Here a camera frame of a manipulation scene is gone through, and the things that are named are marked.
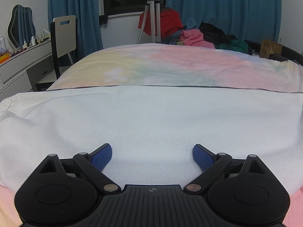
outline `blue finger pad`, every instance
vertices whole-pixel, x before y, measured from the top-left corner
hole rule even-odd
[[[103,171],[107,163],[112,159],[112,147],[107,145],[91,158],[91,164],[99,171]]]
[[[214,163],[213,158],[198,146],[194,146],[193,157],[203,171],[206,171]]]

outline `blue curtain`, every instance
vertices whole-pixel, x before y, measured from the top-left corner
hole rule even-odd
[[[189,18],[210,23],[241,40],[278,40],[281,0],[166,0],[185,24]]]
[[[29,7],[18,5],[18,31],[21,48],[24,41],[30,43],[31,37],[36,36],[36,30],[32,20],[32,11]]]
[[[99,0],[48,0],[48,23],[53,18],[78,18],[78,54],[83,58],[103,49],[99,25]]]

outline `logo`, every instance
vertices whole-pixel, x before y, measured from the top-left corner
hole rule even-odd
[[[152,187],[152,188],[149,189],[149,192],[151,192],[151,193],[155,193],[156,191],[157,190],[154,187]]]

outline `pink cloth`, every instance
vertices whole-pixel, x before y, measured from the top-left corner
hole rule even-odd
[[[19,215],[14,206],[15,194],[0,186],[0,226],[1,227],[18,227],[22,224]]]
[[[203,33],[199,29],[183,30],[180,33],[180,41],[185,46],[196,46],[214,49],[213,43],[204,41]]]
[[[283,221],[286,227],[303,226],[303,187],[290,197],[290,207]]]

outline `tripod leg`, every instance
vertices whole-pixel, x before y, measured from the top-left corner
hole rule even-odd
[[[160,43],[161,42],[161,20],[160,20],[160,1],[156,1],[156,16],[157,16],[157,38],[156,42]]]
[[[156,42],[156,28],[155,28],[155,1],[149,1],[150,11],[151,11],[151,42],[154,44]]]

